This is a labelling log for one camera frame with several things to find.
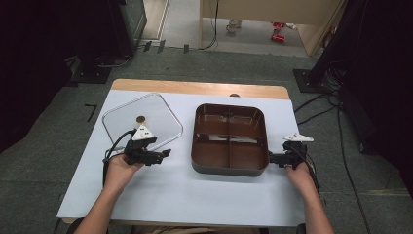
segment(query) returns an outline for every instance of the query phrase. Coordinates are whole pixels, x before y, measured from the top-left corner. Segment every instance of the transparent lid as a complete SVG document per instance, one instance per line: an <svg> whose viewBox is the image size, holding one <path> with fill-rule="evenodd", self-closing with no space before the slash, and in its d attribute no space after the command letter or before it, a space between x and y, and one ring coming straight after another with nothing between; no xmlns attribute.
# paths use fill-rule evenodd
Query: transparent lid
<svg viewBox="0 0 413 234"><path fill-rule="evenodd" d="M102 122L112 143L127 131L137 129L136 118L143 116L143 124L158 137L148 150L155 150L182 135L183 127L160 94L152 93L113 108L103 114ZM117 146L126 146L131 136L125 136Z"/></svg>

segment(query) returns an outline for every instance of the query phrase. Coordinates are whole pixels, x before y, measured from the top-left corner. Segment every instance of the table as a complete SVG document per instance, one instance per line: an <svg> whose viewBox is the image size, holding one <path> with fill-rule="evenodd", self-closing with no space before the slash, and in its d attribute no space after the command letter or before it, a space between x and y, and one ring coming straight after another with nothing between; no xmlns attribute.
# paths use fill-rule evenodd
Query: table
<svg viewBox="0 0 413 234"><path fill-rule="evenodd" d="M183 134L157 150L172 149L161 165L144 167L134 175L116 203L112 222L254 227L304 222L301 197L277 165L257 177L205 175L191 166L195 109L206 102L260 108L267 119L269 148L282 152L282 137L298 133L284 87L125 79L112 85L57 217L72 222L85 216L101 190L101 160L111 147L100 121L104 113L154 92L162 95L182 123ZM241 97L229 97L233 93Z"/></svg>
<svg viewBox="0 0 413 234"><path fill-rule="evenodd" d="M203 18L215 18L217 0L200 0L200 48ZM218 18L298 24L306 52L312 56L329 28L338 24L345 0L219 0Z"/></svg>

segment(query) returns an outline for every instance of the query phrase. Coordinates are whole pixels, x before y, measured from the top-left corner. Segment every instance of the person's left hand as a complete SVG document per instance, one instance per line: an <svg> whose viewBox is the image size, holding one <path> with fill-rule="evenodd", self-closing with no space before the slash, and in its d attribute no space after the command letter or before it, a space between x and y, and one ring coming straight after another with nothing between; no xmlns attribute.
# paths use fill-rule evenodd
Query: person's left hand
<svg viewBox="0 0 413 234"><path fill-rule="evenodd" d="M131 181L134 173L144 166L143 164L128 165L125 162L126 157L125 154L120 154L110 159L103 191L119 196Z"/></svg>

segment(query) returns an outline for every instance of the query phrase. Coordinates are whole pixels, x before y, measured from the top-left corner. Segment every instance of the brown tray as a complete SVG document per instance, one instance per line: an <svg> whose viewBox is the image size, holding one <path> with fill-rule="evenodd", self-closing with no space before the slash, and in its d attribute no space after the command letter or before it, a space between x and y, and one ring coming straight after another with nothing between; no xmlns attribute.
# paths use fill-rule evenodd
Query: brown tray
<svg viewBox="0 0 413 234"><path fill-rule="evenodd" d="M202 174L260 176L269 164L264 114L255 107L202 104L195 113L192 166Z"/></svg>

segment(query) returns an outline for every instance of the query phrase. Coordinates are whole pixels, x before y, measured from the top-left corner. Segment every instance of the gray carpet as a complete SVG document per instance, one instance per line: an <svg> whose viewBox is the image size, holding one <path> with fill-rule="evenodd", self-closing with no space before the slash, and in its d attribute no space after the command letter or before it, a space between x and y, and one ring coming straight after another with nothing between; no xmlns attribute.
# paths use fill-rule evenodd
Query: gray carpet
<svg viewBox="0 0 413 234"><path fill-rule="evenodd" d="M315 97L301 94L293 68L310 69L315 58L276 57L156 48L113 68L105 85L64 87L39 117L30 133L0 157L0 233L53 233L56 213L70 183L111 83L118 78L285 86L295 107ZM93 108L97 105L91 121ZM330 107L321 98L296 114L297 123ZM357 135L340 113L344 150L372 233L411 233L413 203L398 171L378 155L362 155ZM308 143L321 184L321 197L336 233L367 233L341 155L337 110L299 126L313 137ZM65 233L62 223L57 233ZM111 233L129 233L112 226ZM271 233L295 233L272 228Z"/></svg>

